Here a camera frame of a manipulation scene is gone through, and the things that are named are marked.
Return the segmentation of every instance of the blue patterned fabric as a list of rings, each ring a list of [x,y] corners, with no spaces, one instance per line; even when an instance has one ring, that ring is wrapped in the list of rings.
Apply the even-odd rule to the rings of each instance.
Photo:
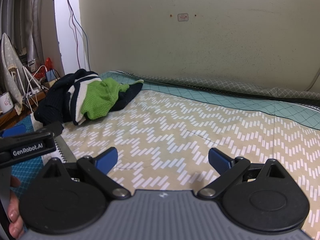
[[[100,77],[102,79],[111,77],[119,83],[127,84],[133,83],[137,80],[118,72],[106,72],[101,74]],[[291,119],[314,129],[320,129],[320,112],[297,104],[262,99],[238,98],[233,96],[215,94],[212,92],[151,82],[145,82],[142,89],[159,91],[162,93],[176,95],[204,103],[215,104],[235,109],[261,111],[266,114],[272,114],[279,117]],[[30,116],[27,116],[18,124],[22,123],[27,127],[27,131],[33,131]],[[43,164],[41,157],[19,163],[12,167],[12,174],[14,176],[17,176],[22,181],[21,187],[15,189],[15,192],[19,197],[27,189],[32,179],[36,177],[42,167]]]

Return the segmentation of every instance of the white mug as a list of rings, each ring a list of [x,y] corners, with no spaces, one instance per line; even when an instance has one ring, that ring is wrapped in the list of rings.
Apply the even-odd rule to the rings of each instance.
[[[0,96],[0,108],[3,114],[13,108],[13,103],[9,92],[5,92],[4,94],[2,94],[2,96]]]

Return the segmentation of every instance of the silver screw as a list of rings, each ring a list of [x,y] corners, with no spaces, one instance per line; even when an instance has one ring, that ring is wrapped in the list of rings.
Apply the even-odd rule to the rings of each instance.
[[[199,191],[200,195],[204,197],[212,197],[216,193],[216,191],[212,188],[203,188]]]
[[[116,188],[112,191],[116,197],[125,197],[129,194],[129,191],[125,188]]]

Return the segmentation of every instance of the bed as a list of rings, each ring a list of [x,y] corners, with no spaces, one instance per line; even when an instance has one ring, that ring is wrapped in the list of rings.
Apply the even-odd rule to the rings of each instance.
[[[119,72],[101,77],[136,81]],[[33,130],[30,117],[20,123]],[[320,111],[315,107],[145,81],[125,109],[80,126],[66,123],[62,137],[77,159],[116,147],[118,162],[108,176],[132,193],[137,188],[199,190],[219,176],[208,163],[212,147],[257,163],[275,158],[310,201],[303,230],[320,239],[318,129]],[[13,167],[23,182],[18,195],[42,166],[41,158],[36,158]]]

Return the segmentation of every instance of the beige patterned bed sheet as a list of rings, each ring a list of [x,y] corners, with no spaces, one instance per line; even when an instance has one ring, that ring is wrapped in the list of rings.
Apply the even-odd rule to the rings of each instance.
[[[143,90],[124,109],[62,134],[76,158],[114,146],[118,162],[108,174],[135,189],[198,191],[219,175],[208,163],[217,147],[252,162],[276,158],[310,201],[303,229],[320,238],[320,131],[259,111],[210,105]]]

